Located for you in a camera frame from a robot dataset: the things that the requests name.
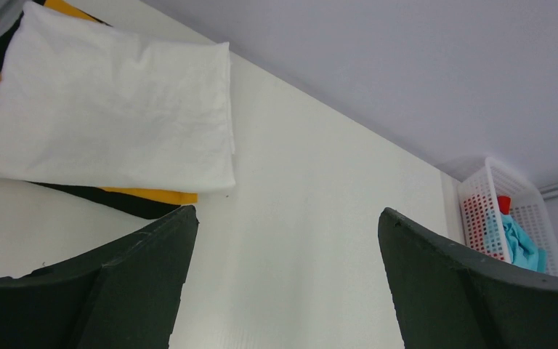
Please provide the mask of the turquoise t-shirt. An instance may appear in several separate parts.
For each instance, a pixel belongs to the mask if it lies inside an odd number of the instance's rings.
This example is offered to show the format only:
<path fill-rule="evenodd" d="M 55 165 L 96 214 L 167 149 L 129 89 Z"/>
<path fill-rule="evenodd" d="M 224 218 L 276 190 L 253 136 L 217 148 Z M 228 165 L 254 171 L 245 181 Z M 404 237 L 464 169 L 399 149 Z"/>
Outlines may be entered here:
<path fill-rule="evenodd" d="M 483 236 L 486 252 L 501 256 L 501 235 L 496 215 L 493 210 L 485 214 L 485 233 Z M 546 271 L 547 254 L 544 249 L 536 246 L 526 231 L 509 214 L 500 214 L 502 228 L 506 239 L 510 263 L 520 268 L 544 273 Z"/>

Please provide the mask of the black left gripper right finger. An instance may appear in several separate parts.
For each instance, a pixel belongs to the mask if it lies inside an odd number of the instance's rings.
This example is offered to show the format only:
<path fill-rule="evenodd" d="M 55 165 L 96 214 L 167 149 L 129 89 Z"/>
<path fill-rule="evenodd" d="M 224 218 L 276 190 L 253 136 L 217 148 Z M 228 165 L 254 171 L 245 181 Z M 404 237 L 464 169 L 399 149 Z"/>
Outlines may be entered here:
<path fill-rule="evenodd" d="M 558 276 L 501 262 L 386 208 L 379 246 L 407 348 L 558 348 Z"/>

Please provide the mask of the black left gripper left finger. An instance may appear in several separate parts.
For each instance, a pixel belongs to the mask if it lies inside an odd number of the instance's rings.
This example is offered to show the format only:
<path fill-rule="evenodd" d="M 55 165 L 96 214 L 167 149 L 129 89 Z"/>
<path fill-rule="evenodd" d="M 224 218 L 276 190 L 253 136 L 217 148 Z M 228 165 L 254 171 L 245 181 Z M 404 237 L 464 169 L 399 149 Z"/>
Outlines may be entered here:
<path fill-rule="evenodd" d="M 0 348 L 167 348 L 199 222 L 182 206 L 21 278 L 0 278 Z"/>

